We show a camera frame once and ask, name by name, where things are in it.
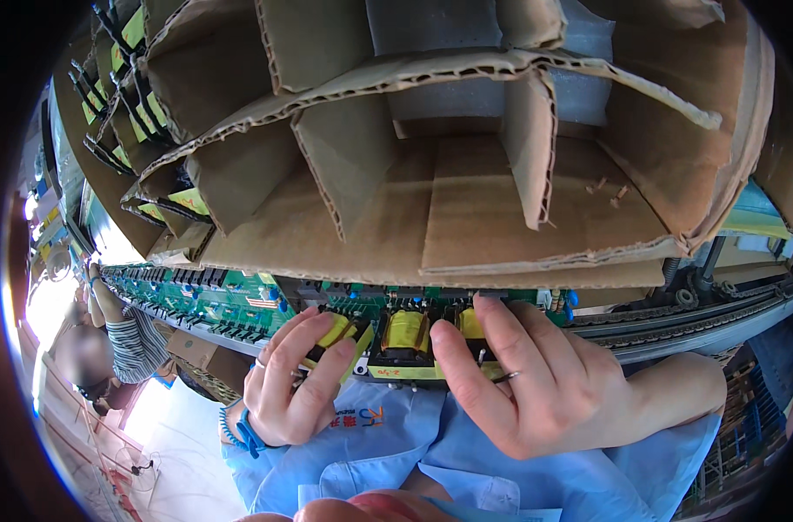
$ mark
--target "blue shirt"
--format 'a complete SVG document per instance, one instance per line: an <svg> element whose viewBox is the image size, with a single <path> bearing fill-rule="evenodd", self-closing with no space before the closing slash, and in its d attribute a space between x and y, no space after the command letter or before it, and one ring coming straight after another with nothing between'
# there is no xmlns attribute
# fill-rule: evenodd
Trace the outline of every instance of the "blue shirt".
<svg viewBox="0 0 793 522"><path fill-rule="evenodd" d="M499 514L563 509L561 520L668 520L697 475L718 415L620 448L516 460L443 391L348 381L333 423L301 446L223 458L250 513L293 516L312 499L398 489L416 466L455 503Z"/></svg>

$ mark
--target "cardboard compartment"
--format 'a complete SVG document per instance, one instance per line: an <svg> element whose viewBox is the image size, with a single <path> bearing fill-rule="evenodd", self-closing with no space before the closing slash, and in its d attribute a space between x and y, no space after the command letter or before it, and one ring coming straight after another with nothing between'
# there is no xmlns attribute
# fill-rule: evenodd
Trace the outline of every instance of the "cardboard compartment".
<svg viewBox="0 0 793 522"><path fill-rule="evenodd" d="M777 59L774 111L753 178L793 230L793 73Z"/></svg>
<svg viewBox="0 0 793 522"><path fill-rule="evenodd" d="M429 24L433 16L447 19L430 24L449 34L433 36L436 41L421 44L421 49L391 46L377 49L376 55L449 47L498 47L501 30L505 46L554 48L561 44L566 25L558 0L371 1L367 5L360 0L256 0L256 7L275 94L313 89L374 56L371 33L375 40L383 18L389 18L392 27L401 27L396 30L402 30L403 41L404 36L416 34L418 24ZM404 19L395 20L393 15ZM454 36L463 34L464 27L486 23L494 26L491 32L497 33L490 41L472 35L468 41L460 39L452 45Z"/></svg>
<svg viewBox="0 0 793 522"><path fill-rule="evenodd" d="M98 121L87 124L81 110L81 99L74 92L68 78L69 60L74 58L83 63L89 54L91 41L88 37L73 43L59 58L53 72L53 86L57 95L57 110L68 136L69 145L80 164L92 191L98 196L110 219L127 237L133 248L142 256L150 254L153 244L163 234L163 229L143 221L121 208L121 197L136 180L131 176L119 175L101 163L83 145L84 136L98 133Z"/></svg>
<svg viewBox="0 0 793 522"><path fill-rule="evenodd" d="M152 38L150 84L177 141L271 92L254 0L189 0Z"/></svg>
<svg viewBox="0 0 793 522"><path fill-rule="evenodd" d="M385 180L343 243L321 203L307 166L278 184L253 219L227 236L215 235L206 267L265 271L279 276L409 287L537 288L657 287L659 260L542 271L512 276L421 275L438 140L406 140Z"/></svg>

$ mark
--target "cardboard flap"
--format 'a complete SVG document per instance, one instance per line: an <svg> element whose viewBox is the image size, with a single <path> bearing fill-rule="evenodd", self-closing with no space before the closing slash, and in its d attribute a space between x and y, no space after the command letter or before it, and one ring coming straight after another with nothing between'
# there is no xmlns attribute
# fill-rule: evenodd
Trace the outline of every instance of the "cardboard flap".
<svg viewBox="0 0 793 522"><path fill-rule="evenodd" d="M153 38L145 64L180 142L271 91L252 0L186 2Z"/></svg>
<svg viewBox="0 0 793 522"><path fill-rule="evenodd" d="M495 10L505 47L562 47L568 20L558 0L496 0Z"/></svg>
<svg viewBox="0 0 793 522"><path fill-rule="evenodd" d="M397 158L387 101L380 94L316 105L300 113L292 129L346 241Z"/></svg>
<svg viewBox="0 0 793 522"><path fill-rule="evenodd" d="M373 56L361 0L255 0L272 89L312 89Z"/></svg>
<svg viewBox="0 0 793 522"><path fill-rule="evenodd" d="M509 158L527 228L548 220L550 179L556 147L556 99L550 75L533 71L504 85L501 142Z"/></svg>
<svg viewBox="0 0 793 522"><path fill-rule="evenodd" d="M771 108L772 47L743 6L725 11L727 23L701 29L618 23L613 35L616 63L723 116L720 131L708 132L618 85L606 107L601 145L690 252L746 185Z"/></svg>
<svg viewBox="0 0 793 522"><path fill-rule="evenodd" d="M301 162L298 143L285 121L235 134L185 160L214 224L223 235L247 221L277 183ZM155 173L146 174L147 180Z"/></svg>
<svg viewBox="0 0 793 522"><path fill-rule="evenodd" d="M196 222L191 222L180 237L165 231L145 260L156 266L200 268L199 259L214 236L214 231L213 224Z"/></svg>
<svg viewBox="0 0 793 522"><path fill-rule="evenodd" d="M407 141L369 203L351 243L342 243L302 163L280 182L254 219L227 237L215 235L206 267L326 281L466 288L655 287L660 261L544 271L513 276L421 276L436 141Z"/></svg>
<svg viewBox="0 0 793 522"><path fill-rule="evenodd" d="M777 62L775 110L753 177L793 228L793 73Z"/></svg>
<svg viewBox="0 0 793 522"><path fill-rule="evenodd" d="M715 0L581 0L603 18L668 29L693 29L724 22L724 9Z"/></svg>
<svg viewBox="0 0 793 522"><path fill-rule="evenodd" d="M558 138L550 221L527 228L496 139L440 140L422 273L514 274L680 254L649 204L591 141Z"/></svg>
<svg viewBox="0 0 793 522"><path fill-rule="evenodd" d="M206 144L223 140L235 132L289 117L293 111L331 100L365 94L389 93L412 89L423 84L440 84L465 78L491 78L509 81L523 78L533 68L557 67L610 78L619 84L638 89L683 114L687 120L705 129L718 129L720 116L698 109L669 89L653 84L637 75L616 68L601 58L571 56L560 51L525 51L510 49L465 48L377 57L361 66L300 94L266 96L238 110L193 141L164 154L153 162L142 176L190 154Z"/></svg>

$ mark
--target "worker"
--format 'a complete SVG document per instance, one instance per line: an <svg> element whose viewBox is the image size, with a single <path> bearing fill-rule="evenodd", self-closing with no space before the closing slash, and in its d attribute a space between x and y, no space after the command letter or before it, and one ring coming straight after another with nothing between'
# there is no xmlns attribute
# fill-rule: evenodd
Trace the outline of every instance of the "worker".
<svg viewBox="0 0 793 522"><path fill-rule="evenodd" d="M87 284L92 324L70 328L57 340L53 354L61 373L81 387L110 378L126 384L149 378L170 358L164 335L149 315L110 291L98 263L90 263Z"/></svg>
<svg viewBox="0 0 793 522"><path fill-rule="evenodd" d="M247 520L668 520L697 475L726 397L719 364L673 355L629 378L610 350L536 307L475 296L509 379L495 384L460 331L431 330L449 392L351 380L352 340L293 392L332 326L309 308L256 359L220 413Z"/></svg>

